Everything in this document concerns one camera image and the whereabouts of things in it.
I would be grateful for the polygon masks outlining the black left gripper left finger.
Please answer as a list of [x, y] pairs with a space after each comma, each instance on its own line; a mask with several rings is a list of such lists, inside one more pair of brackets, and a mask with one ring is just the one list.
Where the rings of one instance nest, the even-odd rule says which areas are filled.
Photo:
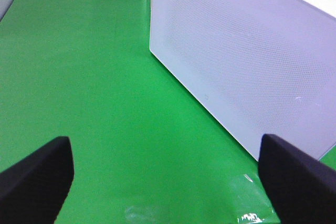
[[1, 223], [54, 223], [73, 179], [70, 138], [58, 136], [1, 172]]

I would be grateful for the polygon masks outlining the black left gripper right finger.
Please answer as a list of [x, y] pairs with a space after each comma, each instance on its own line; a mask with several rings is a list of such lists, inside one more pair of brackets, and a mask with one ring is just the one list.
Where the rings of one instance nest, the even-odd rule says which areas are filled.
[[281, 223], [335, 223], [335, 170], [264, 134], [258, 176]]

